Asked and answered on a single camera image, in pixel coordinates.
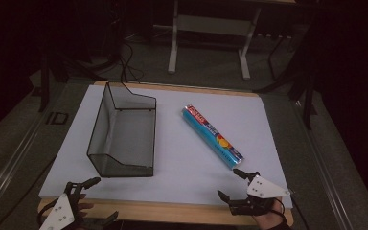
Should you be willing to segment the black floor bracket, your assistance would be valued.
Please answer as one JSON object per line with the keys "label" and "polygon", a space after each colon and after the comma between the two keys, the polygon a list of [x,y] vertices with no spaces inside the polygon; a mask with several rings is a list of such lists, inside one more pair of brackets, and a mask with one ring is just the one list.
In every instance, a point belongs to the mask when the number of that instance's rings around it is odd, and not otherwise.
{"label": "black floor bracket", "polygon": [[46,120],[46,125],[65,125],[69,118],[68,113],[51,112]]}

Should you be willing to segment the black wire mesh basket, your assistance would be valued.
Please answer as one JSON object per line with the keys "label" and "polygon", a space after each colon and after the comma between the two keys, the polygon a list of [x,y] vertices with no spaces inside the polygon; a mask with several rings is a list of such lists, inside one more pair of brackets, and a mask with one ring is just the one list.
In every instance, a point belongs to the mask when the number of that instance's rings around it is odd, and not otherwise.
{"label": "black wire mesh basket", "polygon": [[101,177],[151,177],[157,100],[108,82],[87,156]]}

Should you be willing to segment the person's left hand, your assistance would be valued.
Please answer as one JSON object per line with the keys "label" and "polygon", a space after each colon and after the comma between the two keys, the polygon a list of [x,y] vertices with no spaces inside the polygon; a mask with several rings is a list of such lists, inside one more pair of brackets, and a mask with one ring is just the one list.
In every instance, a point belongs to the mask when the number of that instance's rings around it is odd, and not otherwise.
{"label": "person's left hand", "polygon": [[89,214],[89,211],[94,207],[93,203],[85,202],[86,194],[79,195],[78,200],[78,218],[83,219]]}

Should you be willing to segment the white table mat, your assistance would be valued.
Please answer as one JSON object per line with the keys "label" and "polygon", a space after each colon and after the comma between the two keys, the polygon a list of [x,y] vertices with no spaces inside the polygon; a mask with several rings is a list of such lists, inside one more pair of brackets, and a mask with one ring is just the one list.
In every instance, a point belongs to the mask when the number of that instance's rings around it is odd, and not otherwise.
{"label": "white table mat", "polygon": [[[247,182],[223,163],[184,121],[182,108],[193,105],[243,155],[239,169],[259,172],[288,187],[261,98],[133,88],[157,100],[154,173],[152,177],[104,178],[88,197],[110,200],[224,205],[217,190],[246,197]],[[68,181],[98,176],[87,148],[104,86],[91,85],[39,192],[57,197]]]}

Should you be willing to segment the white metal table frame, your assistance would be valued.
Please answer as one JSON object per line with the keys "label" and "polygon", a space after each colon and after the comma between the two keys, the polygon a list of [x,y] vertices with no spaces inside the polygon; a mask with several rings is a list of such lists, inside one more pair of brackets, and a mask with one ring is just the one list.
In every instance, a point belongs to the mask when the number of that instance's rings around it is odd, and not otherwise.
{"label": "white metal table frame", "polygon": [[255,33],[261,8],[257,8],[252,13],[253,18],[250,21],[223,19],[205,16],[195,16],[180,14],[178,12],[179,0],[174,0],[173,19],[172,19],[172,47],[169,58],[168,72],[174,74],[176,71],[178,43],[177,36],[179,31],[207,33],[216,35],[237,35],[244,36],[244,45],[238,50],[238,57],[241,66],[242,78],[245,81],[251,80],[250,71],[247,62],[247,52]]}

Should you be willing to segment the blue plastic wrap box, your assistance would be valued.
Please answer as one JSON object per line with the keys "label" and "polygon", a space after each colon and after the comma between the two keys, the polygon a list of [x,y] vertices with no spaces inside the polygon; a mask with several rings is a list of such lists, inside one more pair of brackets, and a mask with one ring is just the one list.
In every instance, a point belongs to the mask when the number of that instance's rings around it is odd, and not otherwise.
{"label": "blue plastic wrap box", "polygon": [[229,169],[242,162],[244,157],[194,106],[186,105],[182,116]]}

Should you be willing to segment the person's right hand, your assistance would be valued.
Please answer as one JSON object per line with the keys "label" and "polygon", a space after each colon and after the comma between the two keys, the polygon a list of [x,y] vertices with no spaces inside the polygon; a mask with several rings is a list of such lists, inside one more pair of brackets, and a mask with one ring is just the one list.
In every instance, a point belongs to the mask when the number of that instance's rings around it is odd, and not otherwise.
{"label": "person's right hand", "polygon": [[271,210],[264,215],[253,216],[260,230],[292,230],[284,215],[282,199],[277,197]]}

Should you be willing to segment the metal floor rail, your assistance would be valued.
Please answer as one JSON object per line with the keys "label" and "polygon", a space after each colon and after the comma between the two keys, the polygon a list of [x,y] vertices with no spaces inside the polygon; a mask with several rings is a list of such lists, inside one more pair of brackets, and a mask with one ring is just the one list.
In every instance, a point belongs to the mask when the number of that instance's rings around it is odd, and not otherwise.
{"label": "metal floor rail", "polygon": [[0,123],[0,199],[47,117],[46,111],[13,112]]}
{"label": "metal floor rail", "polygon": [[324,192],[329,200],[330,206],[333,210],[333,215],[338,224],[339,230],[350,230],[351,222],[349,218],[346,216],[346,212],[344,206],[340,200],[339,193],[336,190],[334,182],[331,178],[330,172],[327,168],[326,162],[322,157],[322,152],[317,144],[317,141],[313,135],[311,130],[308,130],[306,127],[302,115],[303,115],[303,104],[300,101],[292,102],[292,107],[294,112],[297,115],[297,119],[301,124],[310,144],[310,149],[313,154],[315,166],[318,170],[318,175],[322,186],[324,188]]}

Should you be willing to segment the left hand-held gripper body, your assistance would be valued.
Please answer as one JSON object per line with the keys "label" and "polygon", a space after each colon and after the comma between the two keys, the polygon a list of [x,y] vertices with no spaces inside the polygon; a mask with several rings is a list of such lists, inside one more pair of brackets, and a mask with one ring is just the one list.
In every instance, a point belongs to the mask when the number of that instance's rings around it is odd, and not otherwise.
{"label": "left hand-held gripper body", "polygon": [[81,190],[88,189],[88,182],[68,182],[63,193],[43,207],[37,215],[39,230],[74,230],[82,226],[79,200]]}

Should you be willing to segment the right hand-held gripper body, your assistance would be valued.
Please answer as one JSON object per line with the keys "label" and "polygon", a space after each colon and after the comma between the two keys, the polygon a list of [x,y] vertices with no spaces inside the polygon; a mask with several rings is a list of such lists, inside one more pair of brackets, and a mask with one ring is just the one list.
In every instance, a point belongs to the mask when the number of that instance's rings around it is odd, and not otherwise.
{"label": "right hand-held gripper body", "polygon": [[289,189],[274,184],[259,174],[243,175],[242,178],[248,179],[247,198],[238,200],[227,198],[227,204],[232,215],[262,216],[268,213],[282,215],[285,212],[283,203],[280,203],[280,211],[275,211],[273,207],[280,197],[291,195]]}

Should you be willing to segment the black metal stand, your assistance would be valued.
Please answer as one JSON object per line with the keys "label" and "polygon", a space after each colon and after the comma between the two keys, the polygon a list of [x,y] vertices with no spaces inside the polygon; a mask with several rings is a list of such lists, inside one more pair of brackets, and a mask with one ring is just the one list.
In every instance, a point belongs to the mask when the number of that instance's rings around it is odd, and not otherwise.
{"label": "black metal stand", "polygon": [[292,75],[293,85],[288,92],[288,96],[296,102],[304,97],[302,119],[308,130],[311,130],[311,107],[315,76],[316,71],[309,66],[301,65],[297,67]]}

